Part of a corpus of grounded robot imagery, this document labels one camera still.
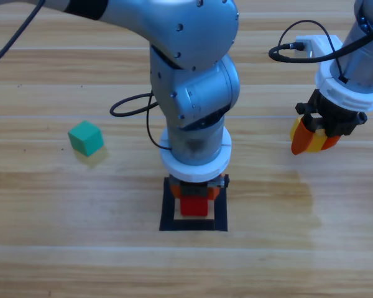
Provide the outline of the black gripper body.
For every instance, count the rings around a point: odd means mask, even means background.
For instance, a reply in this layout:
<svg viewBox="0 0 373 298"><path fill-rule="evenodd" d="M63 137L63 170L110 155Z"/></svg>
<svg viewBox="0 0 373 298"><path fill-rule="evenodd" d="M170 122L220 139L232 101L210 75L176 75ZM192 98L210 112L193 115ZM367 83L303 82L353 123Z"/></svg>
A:
<svg viewBox="0 0 373 298"><path fill-rule="evenodd" d="M350 135L358 125L367 121L364 112L355 112L337 106L315 89L307 103L295 107L302 115L302 123L309 132L324 129L327 137Z"/></svg>
<svg viewBox="0 0 373 298"><path fill-rule="evenodd" d="M170 175L170 186L172 184L181 186L182 197L207 197L208 187L219 187L220 189L226 189L229 185L229 175L220 174L214 179L202 183L189 183Z"/></svg>

